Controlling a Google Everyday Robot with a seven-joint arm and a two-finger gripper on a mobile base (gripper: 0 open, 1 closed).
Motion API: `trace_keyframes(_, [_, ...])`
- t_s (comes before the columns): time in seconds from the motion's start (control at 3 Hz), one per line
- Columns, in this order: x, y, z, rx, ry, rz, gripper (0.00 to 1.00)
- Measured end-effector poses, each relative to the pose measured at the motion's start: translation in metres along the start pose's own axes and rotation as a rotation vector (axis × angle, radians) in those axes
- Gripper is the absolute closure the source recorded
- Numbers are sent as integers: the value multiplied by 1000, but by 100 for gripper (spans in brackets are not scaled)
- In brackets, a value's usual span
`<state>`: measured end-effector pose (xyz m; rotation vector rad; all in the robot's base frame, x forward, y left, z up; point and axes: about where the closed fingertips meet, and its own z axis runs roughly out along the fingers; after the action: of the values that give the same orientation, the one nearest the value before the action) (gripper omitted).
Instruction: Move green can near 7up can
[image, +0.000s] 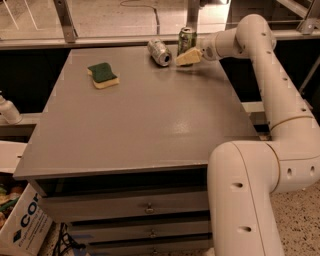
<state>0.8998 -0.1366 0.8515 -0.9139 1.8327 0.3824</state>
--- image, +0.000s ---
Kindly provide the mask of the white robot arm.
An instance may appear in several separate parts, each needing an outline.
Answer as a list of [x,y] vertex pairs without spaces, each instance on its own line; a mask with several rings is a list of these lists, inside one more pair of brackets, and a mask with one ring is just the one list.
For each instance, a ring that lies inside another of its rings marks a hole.
[[320,126],[275,45],[265,18],[250,14],[175,59],[179,66],[203,59],[249,60],[269,131],[266,140],[226,142],[210,155],[207,191],[215,256],[285,256],[270,197],[320,179]]

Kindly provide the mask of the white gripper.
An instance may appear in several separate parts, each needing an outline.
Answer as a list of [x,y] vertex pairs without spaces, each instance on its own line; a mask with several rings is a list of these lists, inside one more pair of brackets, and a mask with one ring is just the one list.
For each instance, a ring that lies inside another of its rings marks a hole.
[[176,57],[175,63],[177,66],[184,66],[189,64],[199,63],[202,56],[208,61],[216,61],[220,59],[217,51],[216,39],[217,33],[207,35],[198,40],[199,49],[196,47],[190,48],[185,53]]

